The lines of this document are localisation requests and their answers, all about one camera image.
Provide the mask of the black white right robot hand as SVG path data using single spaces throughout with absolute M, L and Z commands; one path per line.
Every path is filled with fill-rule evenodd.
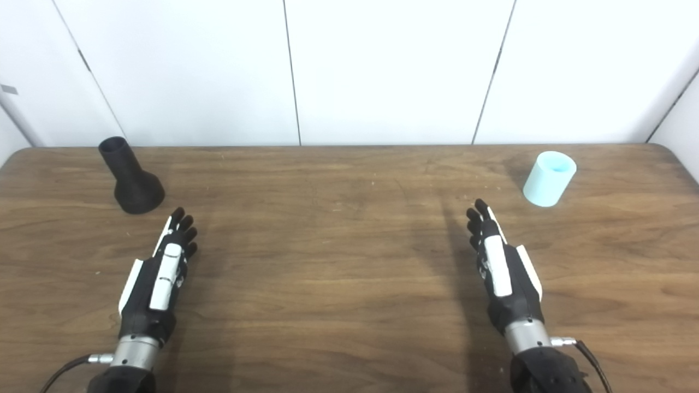
M 476 199 L 465 215 L 475 264 L 488 295 L 487 315 L 492 326 L 504 334 L 507 326 L 517 321 L 544 323 L 543 290 L 526 248 L 507 242 L 494 211 L 483 199 Z

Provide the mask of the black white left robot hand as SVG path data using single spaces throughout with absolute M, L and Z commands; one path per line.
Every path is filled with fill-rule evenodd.
M 164 346 L 175 330 L 175 305 L 197 252 L 194 218 L 178 207 L 170 214 L 155 250 L 136 259 L 120 296 L 119 338 L 149 337 Z

